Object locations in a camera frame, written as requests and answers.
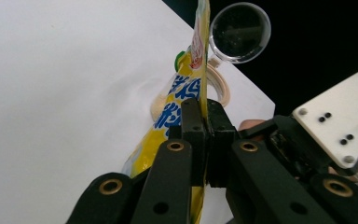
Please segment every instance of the black screw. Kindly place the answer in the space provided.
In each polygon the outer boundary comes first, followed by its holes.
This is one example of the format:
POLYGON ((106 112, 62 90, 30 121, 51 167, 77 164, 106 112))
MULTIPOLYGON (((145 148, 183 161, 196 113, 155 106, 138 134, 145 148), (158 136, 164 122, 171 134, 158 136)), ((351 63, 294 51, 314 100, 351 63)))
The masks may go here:
POLYGON ((348 134, 348 135, 347 135, 347 139, 348 139, 348 140, 352 140, 353 138, 354 138, 354 136, 353 136, 352 134, 348 134))

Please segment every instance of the white acrylic plate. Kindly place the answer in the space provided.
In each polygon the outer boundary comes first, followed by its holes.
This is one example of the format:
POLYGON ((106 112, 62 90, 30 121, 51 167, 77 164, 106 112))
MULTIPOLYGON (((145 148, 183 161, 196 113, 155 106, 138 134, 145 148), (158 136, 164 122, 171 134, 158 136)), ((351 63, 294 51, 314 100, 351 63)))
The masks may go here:
POLYGON ((299 106, 293 116, 339 167, 358 161, 358 73, 299 106))

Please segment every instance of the white surface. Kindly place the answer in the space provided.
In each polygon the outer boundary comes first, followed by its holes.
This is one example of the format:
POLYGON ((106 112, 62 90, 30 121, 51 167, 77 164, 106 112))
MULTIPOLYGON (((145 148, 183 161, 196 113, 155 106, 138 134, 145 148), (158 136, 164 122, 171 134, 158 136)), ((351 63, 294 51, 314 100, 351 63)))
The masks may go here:
POLYGON ((301 105, 293 115, 338 166, 351 168, 358 161, 358 72, 301 105), (301 109, 308 113, 301 115, 301 109), (331 118, 320 122, 327 112, 331 118), (354 138, 341 145, 348 134, 354 138), (353 162, 345 162, 346 157, 353 162))
MULTIPOLYGON (((159 0, 0 1, 0 223, 64 223, 94 178, 119 172, 192 33, 159 0)), ((241 72, 219 70, 233 124, 272 117, 241 72)), ((207 189, 202 223, 231 216, 223 194, 207 189)))

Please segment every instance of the black background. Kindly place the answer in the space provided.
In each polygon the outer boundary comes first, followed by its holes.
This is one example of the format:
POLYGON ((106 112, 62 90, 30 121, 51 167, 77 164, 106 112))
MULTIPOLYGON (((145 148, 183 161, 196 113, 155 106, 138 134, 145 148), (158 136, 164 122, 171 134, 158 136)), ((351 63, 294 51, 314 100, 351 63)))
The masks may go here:
MULTIPOLYGON (((194 27, 198 0, 163 0, 194 27)), ((210 0, 211 22, 240 1, 210 0)), ((296 107, 358 72, 358 1, 248 1, 268 14, 266 49, 236 65, 275 104, 275 114, 296 107)))

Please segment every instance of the yellow snack bag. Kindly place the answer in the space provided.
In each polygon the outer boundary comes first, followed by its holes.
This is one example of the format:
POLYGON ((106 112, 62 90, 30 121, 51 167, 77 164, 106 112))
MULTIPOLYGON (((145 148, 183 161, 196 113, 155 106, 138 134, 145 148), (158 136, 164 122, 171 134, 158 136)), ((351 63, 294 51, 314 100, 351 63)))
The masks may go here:
MULTIPOLYGON (((176 61, 177 73, 167 95, 165 106, 135 151, 126 161, 122 173, 131 178, 148 169, 156 157, 159 145, 168 139, 169 127, 181 124, 181 103, 198 98, 201 113, 207 118, 207 52, 209 37, 209 0, 199 0, 191 46, 176 61)), ((192 190, 192 223, 200 221, 203 188, 192 190)))

